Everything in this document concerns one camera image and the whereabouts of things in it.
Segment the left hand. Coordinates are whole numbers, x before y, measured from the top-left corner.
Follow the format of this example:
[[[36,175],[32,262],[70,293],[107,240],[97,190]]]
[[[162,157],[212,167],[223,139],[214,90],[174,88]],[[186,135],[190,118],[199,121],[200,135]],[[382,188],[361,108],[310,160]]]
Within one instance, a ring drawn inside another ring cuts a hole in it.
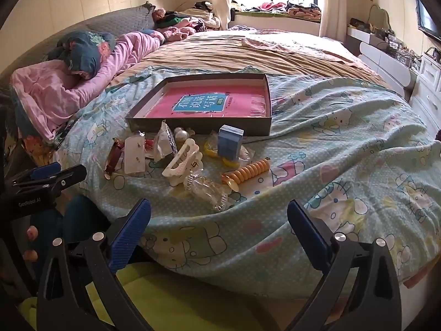
[[[37,251],[33,249],[34,242],[38,238],[37,228],[35,226],[29,226],[29,228],[26,230],[26,237],[28,240],[29,248],[24,251],[23,259],[25,261],[29,261],[29,262],[33,263],[33,262],[36,262],[38,259]]]

